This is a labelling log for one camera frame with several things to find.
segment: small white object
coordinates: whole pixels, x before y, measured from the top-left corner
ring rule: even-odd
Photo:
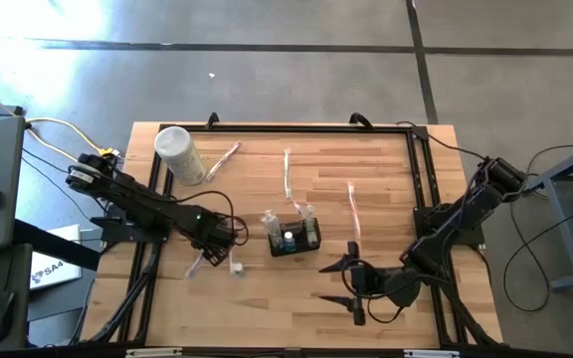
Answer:
[[[290,154],[290,149],[285,149],[285,195],[287,199],[290,199],[290,173],[288,171],[288,155]]]
[[[185,279],[193,278],[196,275],[196,272],[198,271],[198,266],[200,265],[200,263],[203,262],[203,260],[205,260],[205,258],[203,258],[203,251],[200,250],[198,252],[198,258],[196,258],[194,264],[192,264],[187,269],[187,271],[185,271]]]
[[[163,129],[154,139],[154,148],[181,184],[196,185],[205,178],[205,165],[184,128],[171,126]]]
[[[65,240],[80,243],[79,225],[71,225],[48,231]],[[81,267],[65,263],[47,255],[32,253],[30,289],[47,287],[53,284],[81,278]]]
[[[245,267],[241,263],[234,263],[234,252],[229,252],[229,274],[236,277],[245,275]]]
[[[232,154],[234,154],[239,147],[240,147],[240,141],[237,141],[236,143],[234,143],[234,146],[231,149],[229,149],[229,151],[227,151],[227,153],[225,153],[225,155],[223,155],[222,158],[220,158],[218,163],[216,163],[216,165],[214,165],[214,167],[209,170],[209,173],[205,177],[206,183],[209,183],[212,179],[214,179],[214,176],[216,176],[216,172],[218,171],[218,169],[220,169],[220,167],[223,164],[225,164],[227,160],[229,160],[229,157]]]

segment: black cable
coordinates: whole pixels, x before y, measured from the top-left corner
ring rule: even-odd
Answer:
[[[96,204],[100,207],[101,210],[103,210],[103,213],[107,215],[107,209],[103,207],[103,205],[98,201],[97,198],[92,198]]]
[[[218,215],[219,217],[221,217],[221,220],[225,220],[225,219],[228,219],[228,218],[230,217],[229,215],[225,215],[225,214],[221,214],[221,213],[216,213],[216,215]],[[249,228],[247,227],[247,222],[245,222],[245,220],[244,220],[243,218],[241,218],[241,217],[234,217],[234,220],[235,220],[237,223],[239,223],[240,225],[242,225],[242,228],[241,228],[241,229],[235,229],[235,228],[234,228],[234,231],[235,231],[236,233],[240,233],[241,231],[245,231],[245,239],[244,239],[241,243],[234,242],[234,244],[235,244],[236,246],[242,246],[242,245],[246,244],[247,241],[249,240]]]
[[[404,309],[404,307],[397,308],[397,312],[395,312],[395,314],[393,315],[393,318],[391,318],[391,319],[386,320],[386,319],[377,318],[377,317],[375,317],[375,314],[373,314],[373,312],[370,310],[370,301],[371,300],[372,299],[368,299],[368,302],[366,303],[366,311],[368,312],[368,315],[371,318],[373,318],[374,321],[376,321],[378,323],[382,323],[382,324],[392,323],[393,321],[395,321],[395,319],[397,319],[397,317],[399,317],[399,314]]]
[[[95,280],[96,279],[93,279],[90,282],[90,287],[88,287],[88,293],[86,293],[86,300],[84,301],[84,307],[81,309],[81,314],[79,314],[79,320],[77,320],[77,325],[75,326],[75,331],[72,334],[72,338],[70,338],[69,345],[73,345],[79,340],[79,335],[81,334],[80,330],[84,322],[84,317],[88,312],[88,302],[90,300],[90,293],[92,293],[92,287],[95,284]]]
[[[481,252],[481,250],[478,249],[478,247],[474,245],[468,245],[468,247],[471,248],[475,253],[477,253],[477,255],[481,258],[481,260],[485,264],[485,270],[487,270],[487,280],[489,281],[489,285],[492,286],[492,274],[489,270],[489,263],[487,262],[487,258]]]
[[[525,174],[528,176],[528,178],[529,178],[530,174],[533,174],[533,173],[530,173],[530,170],[532,169],[532,165],[534,164],[534,161],[536,160],[536,158],[538,158],[539,155],[541,155],[545,152],[548,152],[550,150],[561,149],[561,148],[573,148],[573,144],[563,144],[563,145],[551,146],[551,147],[545,148],[543,150],[540,150],[538,153],[534,154],[532,159],[530,159],[529,163],[527,164],[527,170],[525,171]],[[537,197],[539,199],[543,199],[543,200],[548,199],[547,196],[545,196],[541,193],[538,193],[536,190],[534,190],[532,193],[534,194],[535,197]]]
[[[395,124],[410,124],[411,126],[417,126],[417,124],[415,124],[415,123],[413,123],[413,122],[411,122],[411,121],[408,121],[408,120],[398,121],[398,122],[395,123]],[[473,152],[473,151],[471,151],[471,150],[467,150],[467,149],[463,149],[463,148],[456,147],[456,146],[454,146],[454,145],[446,144],[446,143],[444,143],[443,141],[441,141],[441,140],[435,138],[435,137],[434,137],[433,135],[431,135],[430,133],[428,133],[428,136],[429,136],[431,139],[433,139],[434,141],[438,142],[439,144],[445,146],[445,147],[448,148],[448,149],[459,150],[461,153],[466,153],[466,154],[469,154],[469,155],[473,155],[473,156],[477,157],[477,158],[480,159],[480,160],[485,160],[485,157],[483,157],[483,156],[481,156],[480,154],[475,153],[475,152]]]
[[[83,209],[81,209],[81,207],[79,206],[79,204],[77,204],[77,202],[75,201],[75,199],[73,199],[70,195],[68,195],[63,189],[61,189],[61,187],[59,185],[57,185],[57,183],[55,183],[54,181],[52,181],[52,179],[50,179],[50,177],[46,174],[44,174],[41,170],[39,170],[36,166],[30,164],[28,162],[28,160],[26,160],[26,158],[24,158],[23,156],[21,157],[21,160],[23,160],[26,164],[30,165],[33,169],[35,169],[37,171],[37,173],[41,174],[44,178],[46,178],[50,183],[52,183],[52,185],[54,185],[57,189],[59,189],[60,192],[62,192],[68,199],[70,199],[70,201],[75,204],[75,206],[77,207],[77,209],[79,209],[79,212],[81,213],[81,215],[84,216],[84,218],[86,219],[90,219],[88,217],[88,215],[86,215],[86,213],[84,213]]]
[[[227,196],[227,194],[225,194],[225,193],[223,193],[223,192],[221,192],[221,191],[218,191],[218,190],[207,190],[207,191],[204,191],[204,192],[196,193],[196,194],[194,194],[194,195],[190,195],[190,196],[185,197],[185,198],[183,198],[183,199],[173,200],[172,202],[175,202],[175,203],[177,203],[177,204],[178,204],[178,203],[184,203],[184,202],[186,202],[186,201],[188,201],[188,200],[195,199],[195,198],[197,198],[197,197],[199,197],[199,196],[203,196],[203,195],[207,195],[207,194],[217,194],[217,195],[220,195],[220,196],[222,196],[223,198],[225,198],[225,200],[227,200],[227,203],[229,203],[229,211],[230,211],[230,213],[231,213],[231,214],[229,215],[229,217],[231,218],[231,237],[232,237],[232,241],[234,242],[234,245],[238,245],[238,244],[236,244],[236,228],[235,228],[235,224],[234,224],[234,222],[237,221],[237,219],[236,219],[237,217],[234,215],[234,203],[231,202],[231,199],[229,199],[229,197]],[[240,219],[240,218],[238,218],[238,220],[242,221],[243,226],[244,226],[245,228],[247,227],[247,223],[245,223],[244,220],[242,220],[242,219]],[[249,229],[247,230],[247,240],[248,240],[248,239],[249,239]],[[240,245],[238,245],[238,246],[241,246],[241,245],[246,244],[246,243],[247,243],[247,240],[245,240],[243,244],[240,244]]]
[[[282,357],[284,355],[285,355],[285,353],[283,351],[276,351],[276,352],[258,353],[258,354],[254,354],[254,355],[250,355],[250,356],[245,356],[245,358],[271,357],[271,356]]]
[[[15,261],[15,256],[12,253],[12,249],[10,250],[10,262],[8,263],[8,273],[6,273],[6,284],[4,284],[4,289],[8,289],[8,283],[10,283],[10,272],[12,271],[12,262]]]
[[[510,266],[510,264],[512,263],[512,261],[514,260],[514,258],[516,258],[516,255],[518,255],[518,253],[520,253],[521,250],[523,250],[523,248],[528,248],[528,249],[529,249],[529,245],[530,245],[531,243],[533,243],[533,242],[536,241],[538,238],[540,238],[540,237],[542,237],[543,235],[547,234],[549,231],[555,229],[555,228],[558,227],[559,225],[561,225],[561,224],[563,224],[563,223],[565,223],[565,222],[567,222],[568,220],[571,220],[571,219],[573,219],[573,215],[571,215],[571,216],[569,216],[569,217],[567,217],[567,218],[565,218],[565,219],[563,219],[563,220],[557,222],[556,224],[554,224],[554,225],[548,227],[547,229],[543,230],[542,232],[540,232],[538,235],[536,235],[536,236],[533,237],[532,239],[530,239],[530,240],[528,240],[528,241],[523,241],[523,244],[514,252],[514,254],[512,254],[512,256],[509,258],[509,260],[508,260],[507,263],[505,264],[505,268],[503,269],[503,292],[505,293],[505,296],[507,297],[507,299],[509,300],[509,302],[510,302],[514,307],[516,307],[517,309],[519,309],[519,310],[521,310],[521,311],[524,311],[524,312],[535,312],[535,311],[539,311],[539,310],[541,310],[543,307],[545,307],[545,305],[547,304],[548,297],[549,297],[549,282],[547,281],[547,276],[546,276],[545,278],[546,278],[546,285],[547,285],[547,288],[548,288],[548,292],[547,292],[547,294],[546,294],[546,296],[545,296],[545,300],[543,301],[543,303],[540,304],[540,305],[537,306],[537,307],[534,307],[534,308],[523,308],[523,307],[517,305],[516,303],[514,303],[514,301],[513,301],[512,298],[510,297],[509,293],[507,292],[507,286],[505,285],[506,278],[507,278],[507,269],[509,268],[509,266]]]
[[[541,272],[541,276],[543,277],[543,282],[545,282],[545,298],[543,298],[543,301],[538,306],[536,306],[534,308],[523,308],[523,307],[519,306],[518,304],[516,304],[512,300],[512,297],[507,292],[507,288],[505,286],[505,279],[503,280],[503,291],[505,292],[505,296],[507,297],[507,300],[516,309],[523,311],[523,312],[536,312],[538,310],[543,309],[543,307],[545,307],[547,305],[547,301],[549,300],[549,293],[550,293],[550,291],[549,291],[549,279],[547,278],[547,273],[545,273],[545,269],[543,269],[543,265],[541,264],[541,262],[538,260],[538,258],[534,254],[534,251],[532,250],[532,248],[525,242],[525,238],[523,237],[521,230],[518,228],[518,224],[516,223],[516,218],[514,217],[513,206],[514,206],[514,202],[509,203],[509,216],[512,219],[512,224],[514,224],[514,229],[516,229],[516,233],[518,234],[518,238],[521,240],[522,244],[525,245],[525,248],[527,249],[529,254],[532,256],[532,259],[534,260],[534,262],[536,263],[538,270]]]
[[[53,164],[53,163],[47,161],[46,159],[43,159],[43,158],[41,158],[40,156],[31,153],[31,152],[28,151],[26,148],[22,148],[22,149],[23,149],[23,151],[24,151],[26,154],[30,155],[31,157],[33,157],[33,158],[35,158],[35,159],[37,159],[37,160],[39,160],[39,161],[44,162],[44,164],[50,165],[51,167],[53,167],[53,169],[59,170],[59,171],[62,172],[62,173],[68,174],[68,171],[67,171],[67,170],[61,169],[60,167],[58,167],[58,166],[56,166],[55,164]]]

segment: wooden table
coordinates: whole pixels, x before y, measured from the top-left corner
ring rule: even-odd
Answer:
[[[159,124],[137,122],[132,129],[124,171],[141,183],[148,180]],[[429,130],[442,141],[457,144],[452,126],[430,126]],[[399,266],[400,253],[416,239],[412,218],[416,204],[404,135],[192,135],[208,168],[236,140],[242,140],[238,152],[211,183],[184,187],[175,182],[172,193],[182,198],[199,191],[220,190],[231,197],[236,215],[247,221],[251,231],[249,242],[234,250],[235,258],[245,265],[246,277],[229,276],[226,264],[218,268],[204,264],[196,277],[184,279],[184,272],[196,259],[197,252],[180,235],[173,234],[163,247],[147,345],[438,347],[430,290],[424,285],[417,301],[387,325],[367,316],[365,326],[354,326],[351,313],[342,306],[316,298],[320,294],[348,295],[338,273],[317,273],[318,269],[335,263],[346,252],[346,242],[353,240],[348,181],[355,183],[363,259],[378,267]],[[460,154],[435,142],[432,144],[442,201],[453,202],[466,188]],[[315,207],[322,245],[316,252],[273,258],[266,232],[260,225],[261,214],[273,209],[282,222],[298,220],[293,204],[285,199],[283,150],[286,148],[291,150],[293,196],[300,203],[307,202]],[[418,156],[423,158],[419,145],[417,150]],[[425,174],[424,160],[419,161]],[[162,192],[164,172],[160,171],[159,192]],[[425,193],[425,197],[430,198],[430,195]],[[218,196],[208,195],[192,202],[210,210],[229,212],[224,200]],[[123,299],[133,251],[134,245],[120,244],[101,258],[83,338],[98,332]],[[500,341],[492,293],[482,261],[466,247],[455,247],[453,260],[464,303],[490,336]],[[381,299],[373,301],[372,309],[380,318],[389,318],[396,307],[391,301]],[[448,307],[446,311],[447,321],[452,326],[452,313]],[[139,313],[140,301],[132,317],[132,334]]]

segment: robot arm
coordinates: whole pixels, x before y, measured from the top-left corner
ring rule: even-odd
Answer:
[[[119,217],[94,218],[104,228],[116,226],[141,233],[161,233],[166,237],[171,228],[185,236],[194,249],[213,266],[229,254],[237,233],[228,226],[231,216],[209,211],[198,205],[178,204],[115,169],[109,158],[82,154],[79,165],[70,167],[66,182],[71,189],[110,201],[122,211]]]
[[[411,244],[400,257],[401,267],[376,268],[359,258],[359,248],[355,242],[348,243],[349,253],[338,263],[320,272],[341,271],[346,288],[354,298],[322,296],[321,298],[343,304],[353,312],[354,323],[364,325],[365,319],[362,298],[376,299],[387,297],[400,310],[410,306],[419,295],[421,282],[438,285],[453,311],[462,318],[464,326],[479,345],[496,345],[478,325],[449,278],[444,274],[442,259],[451,250],[457,238],[487,219],[501,203],[518,199],[526,180],[526,175],[503,159],[486,158],[478,168],[471,184],[457,202],[442,204],[430,215],[421,219],[418,227],[428,233]],[[345,272],[350,270],[351,282]]]

